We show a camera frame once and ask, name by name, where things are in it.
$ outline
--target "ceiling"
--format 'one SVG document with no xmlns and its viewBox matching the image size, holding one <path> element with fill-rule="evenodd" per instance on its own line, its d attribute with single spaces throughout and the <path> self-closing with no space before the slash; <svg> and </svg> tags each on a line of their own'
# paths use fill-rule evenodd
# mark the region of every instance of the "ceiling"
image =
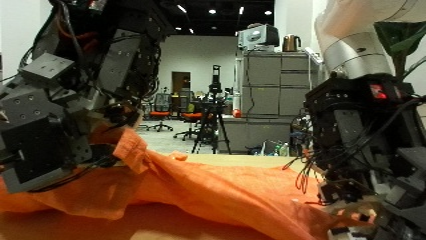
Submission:
<svg viewBox="0 0 426 240">
<path fill-rule="evenodd" d="M 274 21 L 274 0 L 158 0 L 157 4 L 173 27 L 181 28 L 175 30 L 178 35 L 235 36 L 235 31 L 246 29 L 247 25 L 273 25 Z"/>
</svg>

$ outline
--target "orange cloth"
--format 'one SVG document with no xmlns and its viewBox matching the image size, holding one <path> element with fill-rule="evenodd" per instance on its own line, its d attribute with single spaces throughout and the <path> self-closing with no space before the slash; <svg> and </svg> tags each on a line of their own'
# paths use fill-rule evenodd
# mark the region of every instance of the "orange cloth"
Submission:
<svg viewBox="0 0 426 240">
<path fill-rule="evenodd" d="M 115 143 L 113 154 L 127 167 L 95 169 L 44 193 L 8 194 L 0 182 L 0 211 L 53 208 L 71 215 L 118 219 L 129 204 L 159 202 L 203 219 L 251 227 L 284 240 L 327 239 L 327 229 L 363 224 L 303 204 L 316 200 L 316 188 L 311 181 L 303 195 L 294 187 L 296 173 L 291 170 L 185 162 L 185 154 L 163 156 L 146 149 L 131 129 L 105 132 L 99 128 L 90 140 Z"/>
</svg>

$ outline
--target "kettle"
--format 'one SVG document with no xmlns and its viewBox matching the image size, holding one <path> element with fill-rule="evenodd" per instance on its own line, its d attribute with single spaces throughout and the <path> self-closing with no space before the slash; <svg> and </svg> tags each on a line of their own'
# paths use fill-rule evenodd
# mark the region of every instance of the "kettle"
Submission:
<svg viewBox="0 0 426 240">
<path fill-rule="evenodd" d="M 292 34 L 283 37 L 282 52 L 296 52 L 296 47 L 300 47 L 300 38 Z"/>
</svg>

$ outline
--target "green plant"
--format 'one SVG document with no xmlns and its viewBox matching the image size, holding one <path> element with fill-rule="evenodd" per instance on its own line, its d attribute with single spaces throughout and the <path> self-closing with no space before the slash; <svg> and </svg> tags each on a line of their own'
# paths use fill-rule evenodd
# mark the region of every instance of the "green plant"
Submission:
<svg viewBox="0 0 426 240">
<path fill-rule="evenodd" d="M 416 50 L 426 34 L 426 22 L 376 22 L 374 29 L 384 51 L 391 57 L 395 77 L 402 82 L 414 69 L 426 62 L 426 57 L 423 57 L 406 70 L 407 56 Z"/>
</svg>

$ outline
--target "tripod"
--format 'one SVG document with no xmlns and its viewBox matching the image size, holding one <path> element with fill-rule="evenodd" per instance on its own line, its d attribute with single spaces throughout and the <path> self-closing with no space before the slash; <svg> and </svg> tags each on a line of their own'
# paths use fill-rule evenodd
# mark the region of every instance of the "tripod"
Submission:
<svg viewBox="0 0 426 240">
<path fill-rule="evenodd" d="M 217 100 L 217 93 L 222 92 L 221 83 L 218 80 L 219 67 L 221 66 L 218 65 L 213 65 L 213 83 L 209 86 L 209 92 L 213 94 L 213 99 L 211 99 L 211 102 L 202 102 L 201 127 L 199 127 L 199 132 L 195 138 L 194 146 L 191 148 L 191 153 L 195 152 L 198 143 L 203 141 L 203 137 L 207 132 L 206 126 L 210 125 L 210 140 L 211 140 L 213 154 L 215 154 L 217 145 L 218 145 L 218 136 L 215 135 L 215 131 L 218 130 L 218 126 L 217 126 L 217 121 L 218 121 L 221 130 L 223 133 L 223 141 L 226 144 L 227 153 L 230 155 L 229 139 L 227 139 L 223 119 L 222 119 L 222 112 L 223 112 L 225 106 L 223 106 L 223 103 Z"/>
</svg>

